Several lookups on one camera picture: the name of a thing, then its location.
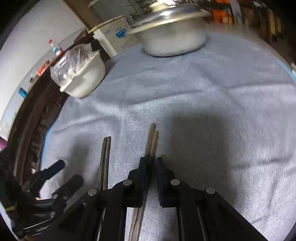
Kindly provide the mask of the white chest freezer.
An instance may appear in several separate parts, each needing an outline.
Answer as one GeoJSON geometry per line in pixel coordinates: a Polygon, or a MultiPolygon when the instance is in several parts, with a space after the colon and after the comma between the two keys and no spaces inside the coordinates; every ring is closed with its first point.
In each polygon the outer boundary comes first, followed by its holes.
{"type": "Polygon", "coordinates": [[[124,16],[117,16],[95,26],[89,33],[93,33],[94,39],[99,41],[102,48],[112,58],[118,53],[140,43],[135,34],[126,34],[129,29],[130,24],[126,18],[124,16]]]}

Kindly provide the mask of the teal water bottle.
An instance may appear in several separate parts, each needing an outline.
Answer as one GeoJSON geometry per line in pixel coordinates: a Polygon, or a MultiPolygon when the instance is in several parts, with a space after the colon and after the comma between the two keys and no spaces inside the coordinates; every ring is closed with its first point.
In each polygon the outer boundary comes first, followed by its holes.
{"type": "Polygon", "coordinates": [[[26,92],[26,90],[24,90],[22,87],[20,87],[20,88],[18,89],[18,94],[19,94],[21,97],[23,97],[23,98],[26,98],[27,95],[28,95],[28,93],[26,92]]]}

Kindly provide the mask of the dark carved wooden sideboard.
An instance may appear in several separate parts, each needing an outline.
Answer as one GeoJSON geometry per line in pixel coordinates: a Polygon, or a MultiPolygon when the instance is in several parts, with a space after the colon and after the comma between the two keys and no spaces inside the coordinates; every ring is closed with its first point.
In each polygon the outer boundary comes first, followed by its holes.
{"type": "Polygon", "coordinates": [[[46,134],[69,96],[66,90],[73,90],[75,97],[87,96],[104,78],[104,73],[95,76],[98,69],[95,59],[64,88],[52,80],[49,69],[37,79],[18,110],[7,146],[1,151],[1,185],[7,181],[22,185],[31,178],[31,170],[40,167],[46,134]]]}

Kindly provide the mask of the metal pot with lid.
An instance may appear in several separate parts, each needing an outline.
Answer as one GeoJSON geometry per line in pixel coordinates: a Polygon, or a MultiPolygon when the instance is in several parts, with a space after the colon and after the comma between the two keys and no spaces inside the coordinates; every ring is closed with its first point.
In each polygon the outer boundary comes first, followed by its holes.
{"type": "Polygon", "coordinates": [[[156,1],[136,20],[126,35],[136,35],[151,56],[170,57],[196,51],[207,40],[204,18],[211,14],[196,4],[156,1]]]}

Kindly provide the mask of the white bowl with plastic bag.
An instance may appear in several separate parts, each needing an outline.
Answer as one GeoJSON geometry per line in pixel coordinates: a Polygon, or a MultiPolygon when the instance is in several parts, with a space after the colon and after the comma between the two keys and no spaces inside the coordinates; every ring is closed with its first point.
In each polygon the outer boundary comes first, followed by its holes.
{"type": "Polygon", "coordinates": [[[60,92],[83,98],[102,82],[106,68],[100,51],[94,51],[91,44],[80,44],[66,51],[61,59],[50,67],[50,74],[60,92]]]}

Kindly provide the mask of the grey table cloth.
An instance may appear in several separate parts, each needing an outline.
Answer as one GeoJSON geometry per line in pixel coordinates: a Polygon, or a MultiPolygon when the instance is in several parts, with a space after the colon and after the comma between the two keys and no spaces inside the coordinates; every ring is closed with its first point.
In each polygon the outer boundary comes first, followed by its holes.
{"type": "Polygon", "coordinates": [[[69,97],[47,133],[41,167],[66,168],[42,198],[72,175],[79,198],[98,185],[102,141],[111,136],[108,185],[144,155],[152,123],[157,155],[196,189],[214,188],[268,240],[295,224],[295,75],[245,39],[209,33],[205,47],[155,58],[136,45],[106,63],[87,97],[69,97]]]}

